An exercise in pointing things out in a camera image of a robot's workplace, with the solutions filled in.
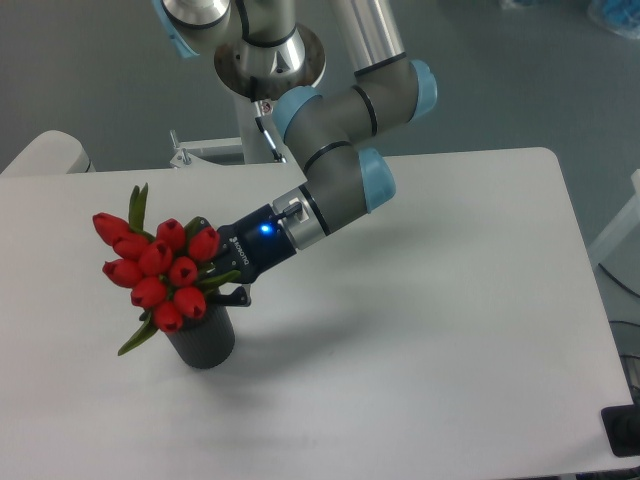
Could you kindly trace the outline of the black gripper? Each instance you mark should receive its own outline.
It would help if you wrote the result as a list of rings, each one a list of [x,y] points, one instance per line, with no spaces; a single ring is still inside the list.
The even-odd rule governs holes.
[[[266,204],[235,223],[217,229],[219,246],[211,260],[205,278],[214,278],[237,270],[240,275],[232,283],[251,284],[261,274],[296,254],[296,249],[278,223],[278,214]],[[189,234],[216,228],[201,216],[189,222]],[[231,293],[218,290],[209,296],[209,302],[221,306],[250,306],[250,285],[238,285]]]

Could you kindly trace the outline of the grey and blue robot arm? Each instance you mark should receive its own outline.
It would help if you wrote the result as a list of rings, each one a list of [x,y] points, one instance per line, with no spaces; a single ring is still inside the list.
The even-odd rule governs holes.
[[[437,101],[424,62],[410,60],[387,1],[334,1],[354,85],[325,97],[321,43],[291,1],[157,1],[154,10],[183,57],[213,54],[219,79],[252,106],[274,157],[297,162],[304,182],[219,230],[200,290],[221,306],[246,306],[257,277],[372,212],[394,196],[384,159],[365,140],[416,121]]]

